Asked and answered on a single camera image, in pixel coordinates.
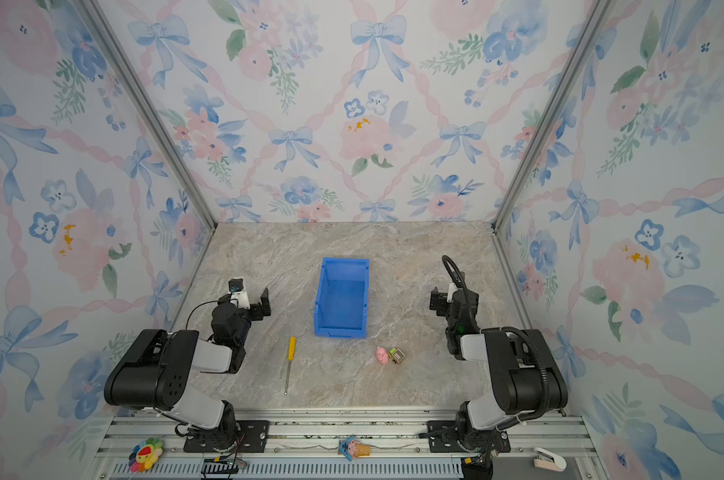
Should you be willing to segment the yellow handled screwdriver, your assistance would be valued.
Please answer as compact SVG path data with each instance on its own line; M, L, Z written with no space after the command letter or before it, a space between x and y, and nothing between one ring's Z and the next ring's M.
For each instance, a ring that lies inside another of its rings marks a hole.
M293 362L295 359L296 349L297 349L297 337L291 336L289 339L288 353L287 353L287 367L286 367L286 373L285 373L285 386L284 386L285 395L287 395L289 393L290 377L291 377Z

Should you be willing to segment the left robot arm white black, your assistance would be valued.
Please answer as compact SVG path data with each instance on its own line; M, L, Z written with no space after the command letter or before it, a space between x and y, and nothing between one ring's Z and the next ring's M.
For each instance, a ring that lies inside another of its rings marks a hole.
M151 409L174 420L186 453L263 453L270 422L237 419L230 402L202 392L189 378L194 371L240 371L252 324L271 315L269 291L252 303L243 281L233 279L229 293L215 304L207 340L191 329L143 330L110 373L104 398L112 406Z

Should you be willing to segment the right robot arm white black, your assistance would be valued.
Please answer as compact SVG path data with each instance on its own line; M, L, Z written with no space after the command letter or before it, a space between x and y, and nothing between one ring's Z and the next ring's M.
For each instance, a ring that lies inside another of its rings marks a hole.
M487 391L464 402L454 421L427 423L419 436L429 441L433 453L509 453L509 429L569 402L564 375L541 331L481 329L478 305L477 293L455 285L430 293L429 309L447 320L449 353L459 361L484 363L490 376Z

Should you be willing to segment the blue plastic bin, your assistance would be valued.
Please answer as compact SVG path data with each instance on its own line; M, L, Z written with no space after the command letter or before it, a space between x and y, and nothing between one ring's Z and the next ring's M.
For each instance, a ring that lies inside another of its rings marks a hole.
M322 261L314 306L317 337L367 337L370 261L332 258Z

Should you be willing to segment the small colourful toy block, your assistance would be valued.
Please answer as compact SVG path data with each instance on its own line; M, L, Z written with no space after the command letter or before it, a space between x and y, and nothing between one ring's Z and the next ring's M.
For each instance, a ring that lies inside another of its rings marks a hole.
M401 364L406 359L404 351L396 347L388 351L388 356L395 364Z

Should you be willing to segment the pink pig toy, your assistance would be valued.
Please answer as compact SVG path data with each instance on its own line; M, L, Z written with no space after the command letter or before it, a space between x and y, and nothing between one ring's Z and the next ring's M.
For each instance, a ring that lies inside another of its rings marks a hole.
M388 364L390 361L389 353L383 347L378 347L376 349L376 358L381 364Z

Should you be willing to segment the rainbow flower plush toy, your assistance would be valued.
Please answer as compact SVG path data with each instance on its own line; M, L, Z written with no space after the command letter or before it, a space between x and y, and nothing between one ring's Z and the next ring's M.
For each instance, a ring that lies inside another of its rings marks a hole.
M143 473L156 465L163 454L163 441L148 438L135 446L128 458L131 473Z

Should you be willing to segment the blue orange small toy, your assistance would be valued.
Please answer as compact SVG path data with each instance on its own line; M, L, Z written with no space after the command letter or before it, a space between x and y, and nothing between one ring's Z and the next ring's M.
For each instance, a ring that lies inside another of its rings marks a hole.
M371 446L362 443L355 436L342 440L339 444L339 452L347 460L354 461L359 458L371 455Z

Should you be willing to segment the aluminium rail base frame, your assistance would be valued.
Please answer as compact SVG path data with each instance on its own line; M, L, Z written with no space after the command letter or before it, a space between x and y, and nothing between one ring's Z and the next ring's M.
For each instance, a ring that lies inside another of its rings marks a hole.
M87 479L604 479L585 421L555 412L461 441L436 407L244 409L226 453L187 447L172 421L111 421Z

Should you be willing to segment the white pink object on rail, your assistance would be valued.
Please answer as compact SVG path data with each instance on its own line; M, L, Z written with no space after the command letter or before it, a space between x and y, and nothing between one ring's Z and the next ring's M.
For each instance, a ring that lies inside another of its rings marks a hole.
M535 447L534 453L535 458L533 460L533 465L537 469L562 473L568 467L567 460L563 456L550 450L542 447Z

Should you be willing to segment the right aluminium corner post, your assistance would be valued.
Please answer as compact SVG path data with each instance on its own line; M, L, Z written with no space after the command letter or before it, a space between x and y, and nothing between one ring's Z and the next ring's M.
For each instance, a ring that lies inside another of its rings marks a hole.
M585 68L587 57L592 53L613 6L614 2L610 0L594 2L589 16L580 30L580 35L577 37L575 47L559 80L555 84L555 88L552 90L552 96L543 110L542 120L537 132L522 157L519 167L512 177L509 190L504 196L501 208L493 220L492 227L496 236L502 232L512 217L515 202L523 190L528 175L535 166L538 155L543 150L544 143L554 130L555 123L570 98L574 82Z

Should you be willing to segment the aluminium corner post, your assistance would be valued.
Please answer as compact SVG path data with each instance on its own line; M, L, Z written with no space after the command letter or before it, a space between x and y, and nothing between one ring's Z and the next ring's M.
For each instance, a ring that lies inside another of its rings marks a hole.
M206 226L215 230L218 222L213 218L210 208L192 178L191 171L178 154L169 131L164 126L158 110L155 108L146 88L139 79L137 70L134 68L124 48L117 39L113 28L110 26L98 2L74 1L73 4L86 26L96 38L99 46L103 49L107 60L112 64L124 82L129 98L139 111L139 118L145 123L147 130L154 137L169 161L173 172L188 194L191 203L201 214Z
M559 80L555 84L555 88L552 90L552 96L543 110L542 120L537 132L522 157L519 167L512 177L509 190L504 196L501 208L493 220L492 227L496 236L502 232L512 217L515 202L523 190L528 175L535 166L538 155L543 150L544 143L554 130L555 123L570 98L574 82L585 68L587 57L592 53L613 6L614 2L610 0L594 2L589 16L580 30L580 35L577 37L575 47Z

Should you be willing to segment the left aluminium corner post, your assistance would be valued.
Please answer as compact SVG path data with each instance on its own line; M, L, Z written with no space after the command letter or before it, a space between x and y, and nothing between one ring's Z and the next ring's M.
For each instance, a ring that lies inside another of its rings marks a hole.
M139 79L137 70L134 68L124 48L117 39L113 28L110 26L98 2L74 1L73 4L86 26L96 38L99 46L103 49L107 60L112 64L124 82L129 98L139 111L139 118L145 123L147 130L154 137L169 161L173 172L188 194L191 203L201 214L206 226L215 230L218 222L213 218L210 208L192 178L191 171L178 154L169 131L164 126L158 110L155 108L146 88Z

